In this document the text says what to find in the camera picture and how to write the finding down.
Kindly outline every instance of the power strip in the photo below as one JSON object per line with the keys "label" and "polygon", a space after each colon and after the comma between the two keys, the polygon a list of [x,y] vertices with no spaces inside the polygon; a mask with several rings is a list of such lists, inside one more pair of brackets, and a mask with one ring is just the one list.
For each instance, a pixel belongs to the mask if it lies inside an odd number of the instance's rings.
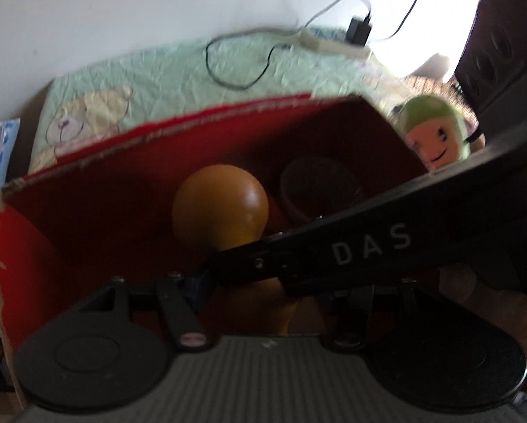
{"label": "power strip", "polygon": [[342,54],[352,59],[367,60],[371,56],[368,46],[356,46],[346,42],[345,29],[308,27],[301,32],[301,44],[319,52]]}

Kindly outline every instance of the bed sheet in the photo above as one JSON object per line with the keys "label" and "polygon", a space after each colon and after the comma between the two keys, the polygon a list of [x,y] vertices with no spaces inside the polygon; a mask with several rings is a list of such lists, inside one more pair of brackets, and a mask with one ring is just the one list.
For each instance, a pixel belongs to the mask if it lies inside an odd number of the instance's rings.
{"label": "bed sheet", "polygon": [[51,85],[38,124],[30,172],[57,158],[127,131],[222,103],[311,92],[314,96],[361,94],[384,115],[413,95],[374,56],[352,60],[306,49],[293,37],[258,33],[212,46],[210,63],[218,76],[248,83],[268,71],[247,91],[228,90],[209,77],[206,41],[142,50],[85,67]]}

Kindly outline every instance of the hand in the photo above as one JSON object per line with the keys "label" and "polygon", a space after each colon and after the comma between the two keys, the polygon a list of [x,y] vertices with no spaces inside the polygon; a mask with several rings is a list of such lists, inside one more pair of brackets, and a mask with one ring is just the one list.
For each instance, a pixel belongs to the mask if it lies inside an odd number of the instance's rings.
{"label": "hand", "polygon": [[440,292],[514,337],[527,351],[527,296],[496,290],[477,280],[467,265],[440,269]]}

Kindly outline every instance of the gray ribbed surface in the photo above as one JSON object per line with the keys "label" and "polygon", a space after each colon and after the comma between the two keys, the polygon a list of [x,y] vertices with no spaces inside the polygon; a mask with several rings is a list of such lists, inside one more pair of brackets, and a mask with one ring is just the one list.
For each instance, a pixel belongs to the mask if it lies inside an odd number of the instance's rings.
{"label": "gray ribbed surface", "polygon": [[224,337],[182,355],[148,396],[97,415],[31,408],[22,423],[522,423],[504,406],[441,415],[406,404],[371,376],[358,356],[325,350],[315,337]]}

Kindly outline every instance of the yellow bulb-shaped toy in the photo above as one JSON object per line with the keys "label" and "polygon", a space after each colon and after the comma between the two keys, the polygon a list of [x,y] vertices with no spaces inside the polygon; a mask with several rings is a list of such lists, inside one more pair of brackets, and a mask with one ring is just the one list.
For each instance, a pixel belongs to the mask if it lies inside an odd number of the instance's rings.
{"label": "yellow bulb-shaped toy", "polygon": [[[269,214],[263,186],[230,165],[193,173],[181,185],[172,208],[173,232],[198,250],[223,251],[259,240]],[[276,278],[225,290],[227,324],[236,332],[286,334],[296,309]]]}

